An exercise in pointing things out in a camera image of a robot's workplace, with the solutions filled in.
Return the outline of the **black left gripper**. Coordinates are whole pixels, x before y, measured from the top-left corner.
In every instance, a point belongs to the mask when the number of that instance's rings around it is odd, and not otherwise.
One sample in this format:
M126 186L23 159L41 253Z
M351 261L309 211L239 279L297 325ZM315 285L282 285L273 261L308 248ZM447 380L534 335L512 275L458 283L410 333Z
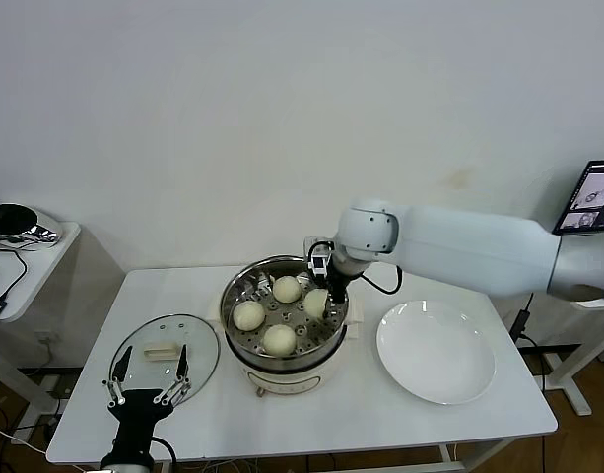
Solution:
M174 381L160 390L131 389L122 392L133 346L129 345L102 381L108 394L108 412L118 421L111 455L136 457L150 453L156 424L169 417L191 387L187 376L187 346L181 347Z

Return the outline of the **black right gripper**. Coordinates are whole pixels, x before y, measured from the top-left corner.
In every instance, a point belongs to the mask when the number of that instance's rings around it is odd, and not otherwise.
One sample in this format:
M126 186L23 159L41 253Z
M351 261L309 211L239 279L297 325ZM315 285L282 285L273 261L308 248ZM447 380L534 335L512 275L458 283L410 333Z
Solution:
M327 292L324 305L325 319L341 316L346 305L345 292L347 286L364 272L364 261L351 258L343 252L331 253L326 276L326 285L329 292Z

